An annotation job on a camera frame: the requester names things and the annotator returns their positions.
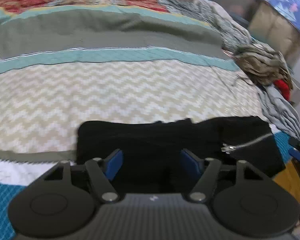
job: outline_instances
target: pile of clothes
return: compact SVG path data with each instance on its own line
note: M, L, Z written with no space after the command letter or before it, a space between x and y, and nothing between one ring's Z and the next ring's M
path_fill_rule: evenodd
M263 115L277 128L300 140L299 116L288 102L293 83L281 52L255 42L239 47L233 58L258 86Z

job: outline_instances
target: black garment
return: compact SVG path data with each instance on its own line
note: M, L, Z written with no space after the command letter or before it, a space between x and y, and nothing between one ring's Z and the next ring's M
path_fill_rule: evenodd
M269 125L258 117L218 117L197 124L190 119L152 124L88 121L78 130L77 163L105 158L120 148L124 161L112 182L119 193L186 192L196 181L191 181L180 165L183 148L224 164L244 159L270 177L283 170L273 136L230 155L221 152L223 143L235 146L267 133L271 133Z

